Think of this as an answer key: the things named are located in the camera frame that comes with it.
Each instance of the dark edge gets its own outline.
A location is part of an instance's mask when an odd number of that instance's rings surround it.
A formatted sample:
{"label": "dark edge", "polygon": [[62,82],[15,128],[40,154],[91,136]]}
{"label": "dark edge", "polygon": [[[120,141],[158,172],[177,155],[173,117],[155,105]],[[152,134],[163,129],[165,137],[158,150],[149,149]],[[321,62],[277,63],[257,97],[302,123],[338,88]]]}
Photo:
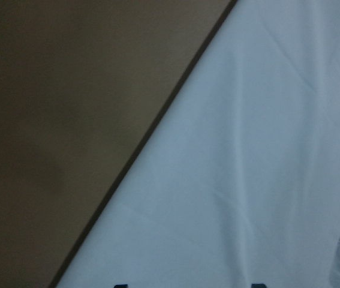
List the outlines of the dark edge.
{"label": "dark edge", "polygon": [[216,21],[216,23],[214,24],[214,26],[212,27],[212,29],[208,33],[207,37],[202,42],[202,44],[199,47],[198,51],[196,52],[195,56],[192,58],[191,62],[188,64],[186,70],[183,72],[180,79],[177,81],[177,84],[175,85],[175,87],[171,91],[171,94],[169,95],[168,99],[163,104],[162,108],[160,109],[160,111],[158,112],[158,114],[156,115],[154,120],[152,121],[147,132],[143,135],[141,141],[139,142],[139,144],[135,148],[134,152],[131,154],[130,158],[127,160],[124,167],[119,172],[118,176],[116,177],[116,179],[112,183],[111,187],[108,189],[108,191],[107,191],[106,195],[104,196],[104,198],[102,199],[101,203],[98,205],[97,209],[92,214],[92,217],[90,218],[87,225],[85,226],[85,228],[83,229],[83,231],[79,235],[77,241],[75,242],[75,244],[71,248],[67,257],[64,259],[62,265],[60,266],[57,273],[55,274],[53,280],[49,284],[49,287],[53,288],[53,287],[56,287],[58,285],[63,274],[67,270],[71,261],[74,259],[76,253],[78,252],[80,246],[83,244],[88,233],[92,229],[92,226],[94,226],[95,222],[98,220],[100,214],[103,212],[104,208],[106,207],[107,203],[111,199],[112,195],[114,194],[114,192],[118,188],[119,184],[122,182],[124,176],[127,174],[130,167],[135,162],[135,159],[138,157],[140,151],[143,149],[143,147],[147,143],[148,139],[151,137],[152,133],[154,132],[157,125],[159,124],[160,120],[163,118],[164,114],[166,113],[166,111],[170,107],[172,101],[175,99],[175,97],[178,94],[178,92],[180,91],[181,87],[186,82],[188,76],[191,74],[192,69],[195,67],[196,63],[198,62],[198,60],[202,56],[203,52],[206,50],[206,48],[210,44],[211,40],[213,39],[215,34],[218,32],[219,28],[221,27],[221,25],[223,24],[223,22],[227,18],[228,14],[230,14],[230,12],[231,12],[232,8],[235,6],[236,2],[237,2],[237,0],[231,0],[227,4],[225,9],[223,10],[222,14],[219,16],[218,20]]}

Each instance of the white cloth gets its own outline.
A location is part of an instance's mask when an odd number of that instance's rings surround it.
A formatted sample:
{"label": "white cloth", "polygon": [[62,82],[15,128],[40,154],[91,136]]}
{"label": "white cloth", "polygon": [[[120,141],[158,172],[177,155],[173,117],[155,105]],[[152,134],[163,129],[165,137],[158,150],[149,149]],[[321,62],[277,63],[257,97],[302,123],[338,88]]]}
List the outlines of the white cloth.
{"label": "white cloth", "polygon": [[340,288],[340,0],[241,0],[58,287]]}

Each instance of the brown surface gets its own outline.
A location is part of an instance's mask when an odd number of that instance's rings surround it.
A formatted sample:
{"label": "brown surface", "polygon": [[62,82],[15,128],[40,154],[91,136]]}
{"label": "brown surface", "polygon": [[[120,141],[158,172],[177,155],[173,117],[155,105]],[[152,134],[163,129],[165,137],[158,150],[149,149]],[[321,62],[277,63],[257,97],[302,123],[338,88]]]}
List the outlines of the brown surface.
{"label": "brown surface", "polygon": [[228,0],[0,2],[0,287],[45,287]]}

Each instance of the white fabric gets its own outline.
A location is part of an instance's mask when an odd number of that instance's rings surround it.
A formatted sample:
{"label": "white fabric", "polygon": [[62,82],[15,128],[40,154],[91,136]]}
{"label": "white fabric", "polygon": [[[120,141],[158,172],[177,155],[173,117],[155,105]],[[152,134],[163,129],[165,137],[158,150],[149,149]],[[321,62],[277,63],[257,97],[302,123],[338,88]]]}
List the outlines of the white fabric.
{"label": "white fabric", "polygon": [[241,0],[58,287],[340,288],[340,0]]}

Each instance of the wrinkled fabric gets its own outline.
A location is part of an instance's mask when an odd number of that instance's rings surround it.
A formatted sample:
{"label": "wrinkled fabric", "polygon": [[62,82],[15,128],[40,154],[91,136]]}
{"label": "wrinkled fabric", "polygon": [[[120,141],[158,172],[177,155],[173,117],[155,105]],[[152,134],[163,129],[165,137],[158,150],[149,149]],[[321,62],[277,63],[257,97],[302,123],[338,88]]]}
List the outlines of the wrinkled fabric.
{"label": "wrinkled fabric", "polygon": [[340,1],[241,0],[58,287],[340,288]]}

